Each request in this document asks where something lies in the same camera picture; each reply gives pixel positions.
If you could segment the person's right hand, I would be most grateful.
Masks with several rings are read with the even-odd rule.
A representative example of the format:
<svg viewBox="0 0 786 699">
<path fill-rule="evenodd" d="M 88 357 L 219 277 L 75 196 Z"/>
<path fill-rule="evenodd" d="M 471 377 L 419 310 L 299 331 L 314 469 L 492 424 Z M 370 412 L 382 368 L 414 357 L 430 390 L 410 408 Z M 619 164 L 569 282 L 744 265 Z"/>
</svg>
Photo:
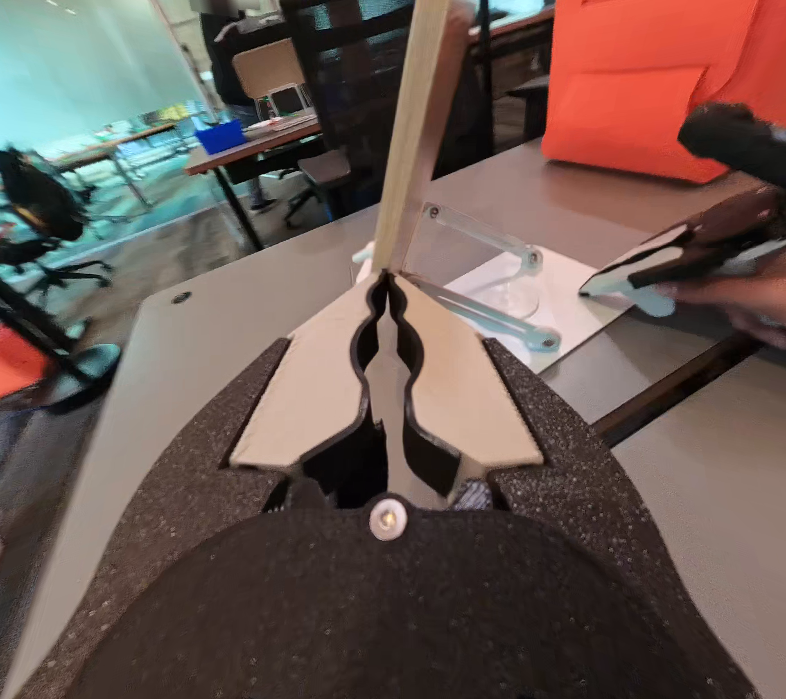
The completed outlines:
<svg viewBox="0 0 786 699">
<path fill-rule="evenodd" d="M 785 350 L 785 271 L 781 264 L 750 275 L 663 282 L 655 291 L 674 301 L 720 308 L 738 331 Z"/>
</svg>

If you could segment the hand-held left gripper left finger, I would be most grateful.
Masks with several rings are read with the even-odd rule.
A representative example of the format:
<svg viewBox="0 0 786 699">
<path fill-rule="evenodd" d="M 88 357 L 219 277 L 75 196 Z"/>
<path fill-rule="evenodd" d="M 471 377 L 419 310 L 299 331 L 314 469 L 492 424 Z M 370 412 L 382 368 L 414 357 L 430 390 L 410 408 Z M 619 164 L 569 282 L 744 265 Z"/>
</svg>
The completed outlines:
<svg viewBox="0 0 786 699">
<path fill-rule="evenodd" d="M 374 440 L 366 369 L 379 349 L 386 274 L 370 276 L 290 332 L 275 371 L 230 454 L 232 467 L 325 471 L 352 467 Z"/>
</svg>

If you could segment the orange box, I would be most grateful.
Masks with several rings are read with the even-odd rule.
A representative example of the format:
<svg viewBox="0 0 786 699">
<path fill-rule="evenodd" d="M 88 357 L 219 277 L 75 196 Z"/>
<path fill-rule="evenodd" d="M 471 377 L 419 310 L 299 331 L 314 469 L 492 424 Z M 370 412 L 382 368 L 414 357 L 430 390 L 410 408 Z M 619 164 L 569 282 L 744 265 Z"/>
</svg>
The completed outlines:
<svg viewBox="0 0 786 699">
<path fill-rule="evenodd" d="M 785 0 L 556 0 L 548 160 L 708 183 L 679 143 L 701 104 L 784 127 Z"/>
</svg>

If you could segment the wooden tilting board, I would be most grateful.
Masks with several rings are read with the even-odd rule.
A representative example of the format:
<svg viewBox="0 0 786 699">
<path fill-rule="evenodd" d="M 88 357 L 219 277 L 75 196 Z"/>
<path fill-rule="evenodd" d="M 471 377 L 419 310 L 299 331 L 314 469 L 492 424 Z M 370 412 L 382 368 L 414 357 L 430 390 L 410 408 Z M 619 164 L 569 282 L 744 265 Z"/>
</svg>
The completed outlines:
<svg viewBox="0 0 786 699">
<path fill-rule="evenodd" d="M 355 283 L 403 270 L 435 173 L 479 0 L 415 0 L 374 240 Z"/>
</svg>

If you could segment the small blue bin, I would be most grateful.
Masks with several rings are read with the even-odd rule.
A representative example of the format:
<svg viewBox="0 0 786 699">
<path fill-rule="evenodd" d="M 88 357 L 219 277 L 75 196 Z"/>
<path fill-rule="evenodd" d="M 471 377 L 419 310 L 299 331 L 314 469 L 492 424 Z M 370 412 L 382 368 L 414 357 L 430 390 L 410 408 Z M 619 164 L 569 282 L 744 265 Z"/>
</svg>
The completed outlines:
<svg viewBox="0 0 786 699">
<path fill-rule="evenodd" d="M 204 129 L 196 129 L 195 136 L 208 156 L 221 154 L 248 142 L 243 126 L 236 118 Z"/>
</svg>

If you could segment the black chair with jacket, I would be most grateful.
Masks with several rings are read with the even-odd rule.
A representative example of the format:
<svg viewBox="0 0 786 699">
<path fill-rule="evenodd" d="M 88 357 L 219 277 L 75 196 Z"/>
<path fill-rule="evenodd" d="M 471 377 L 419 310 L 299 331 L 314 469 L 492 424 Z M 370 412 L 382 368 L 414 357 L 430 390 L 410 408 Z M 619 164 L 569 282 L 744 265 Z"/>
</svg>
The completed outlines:
<svg viewBox="0 0 786 699">
<path fill-rule="evenodd" d="M 101 288 L 111 287 L 113 267 L 101 260 L 54 268 L 42 262 L 64 242 L 78 241 L 87 229 L 90 218 L 79 196 L 13 147 L 1 152 L 1 174 L 5 194 L 2 212 L 12 213 L 32 232 L 30 239 L 18 241 L 2 229 L 2 265 L 20 273 L 31 265 L 39 272 L 25 294 L 37 294 L 44 302 L 52 289 L 64 290 L 71 281 L 95 281 Z"/>
</svg>

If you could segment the black pole stand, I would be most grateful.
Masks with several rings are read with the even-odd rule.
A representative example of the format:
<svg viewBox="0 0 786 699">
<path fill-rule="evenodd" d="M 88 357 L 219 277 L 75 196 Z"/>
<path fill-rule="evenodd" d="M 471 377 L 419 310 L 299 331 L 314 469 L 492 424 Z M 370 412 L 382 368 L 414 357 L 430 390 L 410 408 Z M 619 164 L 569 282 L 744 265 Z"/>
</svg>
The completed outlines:
<svg viewBox="0 0 786 699">
<path fill-rule="evenodd" d="M 76 349 L 78 340 L 4 281 L 1 281 L 1 319 L 2 325 L 10 327 L 53 362 L 53 370 L 35 399 L 2 402 L 3 410 L 44 409 L 65 413 L 98 399 L 110 387 L 121 356 L 118 346 L 96 344 Z"/>
</svg>

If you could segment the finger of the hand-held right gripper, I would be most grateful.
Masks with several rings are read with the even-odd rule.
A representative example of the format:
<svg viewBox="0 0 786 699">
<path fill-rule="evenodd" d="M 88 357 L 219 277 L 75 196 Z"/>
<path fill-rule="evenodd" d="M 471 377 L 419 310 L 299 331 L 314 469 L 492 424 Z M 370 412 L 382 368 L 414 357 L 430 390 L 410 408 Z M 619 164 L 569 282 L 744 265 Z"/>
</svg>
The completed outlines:
<svg viewBox="0 0 786 699">
<path fill-rule="evenodd" d="M 646 258 L 630 273 L 630 284 L 642 289 L 667 282 L 702 280 L 714 275 L 742 275 L 754 270 L 756 262 L 785 247 L 785 240 L 775 240 L 749 246 L 746 249 L 731 246 L 678 249 L 669 247 Z"/>
<path fill-rule="evenodd" d="M 693 239 L 693 234 L 693 229 L 683 223 L 656 235 L 590 276 L 579 288 L 579 295 L 596 298 L 632 291 L 632 275 L 650 271 L 681 258 L 684 248 Z"/>
</svg>

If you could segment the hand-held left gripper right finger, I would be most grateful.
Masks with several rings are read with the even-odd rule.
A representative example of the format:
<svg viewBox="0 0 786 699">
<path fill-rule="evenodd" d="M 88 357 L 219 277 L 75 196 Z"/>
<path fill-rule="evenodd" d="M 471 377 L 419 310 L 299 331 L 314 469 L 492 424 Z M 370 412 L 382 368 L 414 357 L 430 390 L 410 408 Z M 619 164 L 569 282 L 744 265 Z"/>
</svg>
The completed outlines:
<svg viewBox="0 0 786 699">
<path fill-rule="evenodd" d="M 402 446 L 415 476 L 437 495 L 454 497 L 465 480 L 544 464 L 477 331 L 399 275 L 391 277 L 391 317 L 409 372 Z"/>
</svg>

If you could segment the small wooden board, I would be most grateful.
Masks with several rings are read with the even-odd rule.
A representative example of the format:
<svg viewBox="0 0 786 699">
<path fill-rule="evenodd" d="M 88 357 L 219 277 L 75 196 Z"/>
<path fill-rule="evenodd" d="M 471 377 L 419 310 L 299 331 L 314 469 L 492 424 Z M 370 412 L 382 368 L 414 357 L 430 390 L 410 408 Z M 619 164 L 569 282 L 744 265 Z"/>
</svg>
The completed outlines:
<svg viewBox="0 0 786 699">
<path fill-rule="evenodd" d="M 239 53 L 232 66 L 245 95 L 253 100 L 306 84 L 291 38 Z"/>
</svg>

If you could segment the grey desk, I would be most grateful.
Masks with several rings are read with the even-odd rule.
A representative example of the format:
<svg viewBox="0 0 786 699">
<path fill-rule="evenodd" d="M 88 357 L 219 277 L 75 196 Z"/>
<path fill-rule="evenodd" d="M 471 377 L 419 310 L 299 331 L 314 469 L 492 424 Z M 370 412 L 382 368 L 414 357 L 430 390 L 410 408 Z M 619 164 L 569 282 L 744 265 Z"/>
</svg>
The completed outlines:
<svg viewBox="0 0 786 699">
<path fill-rule="evenodd" d="M 525 144 L 431 184 L 429 199 L 594 267 L 713 203 L 703 187 L 547 163 Z M 161 291 L 138 311 L 3 697 L 42 663 L 160 453 L 274 339 L 350 285 L 376 210 Z M 544 377 L 596 422 L 728 333 L 711 312 L 618 318 Z M 614 454 L 652 511 L 707 622 L 763 697 L 784 697 L 784 355 L 761 350 L 644 426 Z"/>
</svg>

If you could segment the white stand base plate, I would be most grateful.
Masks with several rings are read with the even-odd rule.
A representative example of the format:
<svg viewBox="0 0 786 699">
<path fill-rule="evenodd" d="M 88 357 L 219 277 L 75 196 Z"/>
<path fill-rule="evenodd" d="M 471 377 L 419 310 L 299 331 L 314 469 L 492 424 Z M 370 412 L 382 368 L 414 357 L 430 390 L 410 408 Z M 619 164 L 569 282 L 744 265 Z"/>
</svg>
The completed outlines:
<svg viewBox="0 0 786 699">
<path fill-rule="evenodd" d="M 451 282 L 437 284 L 413 260 L 415 242 L 470 242 L 496 256 Z M 594 269 L 544 246 L 493 228 L 445 204 L 426 202 L 420 210 L 404 273 L 433 300 L 464 320 L 483 338 L 499 340 L 538 373 L 551 368 L 604 331 L 630 308 L 620 296 L 599 302 L 578 288 Z"/>
</svg>

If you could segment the wooden top black table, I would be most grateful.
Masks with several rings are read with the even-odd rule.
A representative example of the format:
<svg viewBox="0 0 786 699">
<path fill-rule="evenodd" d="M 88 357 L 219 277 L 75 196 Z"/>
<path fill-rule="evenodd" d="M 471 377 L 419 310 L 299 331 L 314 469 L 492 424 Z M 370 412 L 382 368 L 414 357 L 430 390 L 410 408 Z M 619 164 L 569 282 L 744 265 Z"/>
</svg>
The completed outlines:
<svg viewBox="0 0 786 699">
<path fill-rule="evenodd" d="M 260 175 L 296 170 L 300 158 L 323 151 L 321 128 L 314 115 L 275 122 L 260 133 L 248 133 L 245 142 L 211 153 L 199 145 L 188 157 L 183 171 L 188 176 L 207 176 L 218 185 L 228 203 L 244 247 L 251 253 L 264 245 L 250 216 L 234 191 L 235 186 Z"/>
</svg>

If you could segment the orange storage tote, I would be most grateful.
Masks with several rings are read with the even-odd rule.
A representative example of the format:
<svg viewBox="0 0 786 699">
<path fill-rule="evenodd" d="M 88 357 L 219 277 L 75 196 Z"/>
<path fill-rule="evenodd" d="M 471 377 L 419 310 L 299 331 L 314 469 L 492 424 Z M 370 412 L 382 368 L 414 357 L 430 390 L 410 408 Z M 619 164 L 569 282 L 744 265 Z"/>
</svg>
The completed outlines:
<svg viewBox="0 0 786 699">
<path fill-rule="evenodd" d="M 52 360 L 10 327 L 1 326 L 1 401 L 35 399 L 53 370 Z"/>
</svg>

